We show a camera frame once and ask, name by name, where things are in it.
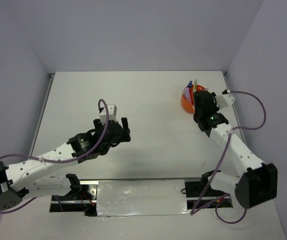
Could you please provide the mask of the yellow gel pen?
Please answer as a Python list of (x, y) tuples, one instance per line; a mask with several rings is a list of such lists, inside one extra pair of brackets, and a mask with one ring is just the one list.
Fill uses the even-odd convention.
[(193, 91), (192, 92), (195, 93), (197, 91), (197, 89), (198, 89), (198, 80), (195, 79), (194, 83), (193, 83)]

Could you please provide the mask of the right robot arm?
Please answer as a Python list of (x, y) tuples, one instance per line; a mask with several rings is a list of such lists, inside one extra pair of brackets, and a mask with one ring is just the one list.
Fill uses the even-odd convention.
[(235, 134), (238, 128), (219, 112), (234, 104), (235, 94), (227, 89), (221, 95), (207, 90), (193, 93), (194, 121), (223, 149), (217, 166), (201, 183), (199, 198), (219, 190), (230, 195), (233, 206), (248, 210), (276, 198), (278, 170), (256, 156)]

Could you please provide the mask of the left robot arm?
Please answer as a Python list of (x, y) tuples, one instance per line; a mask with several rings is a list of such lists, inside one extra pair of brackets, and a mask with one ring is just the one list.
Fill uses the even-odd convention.
[(82, 192), (74, 173), (59, 170), (104, 156), (110, 148), (130, 142), (128, 119), (93, 121), (94, 129), (79, 133), (52, 151), (22, 162), (6, 165), (0, 161), (0, 213), (12, 213), (22, 201), (47, 195), (77, 199)]

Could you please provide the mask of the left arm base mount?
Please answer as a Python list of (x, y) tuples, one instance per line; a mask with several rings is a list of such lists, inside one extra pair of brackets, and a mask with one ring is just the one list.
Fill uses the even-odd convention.
[(50, 213), (83, 213), (87, 217), (97, 217), (97, 183), (81, 183), (75, 174), (66, 175), (69, 191), (63, 196), (53, 195), (50, 201)]

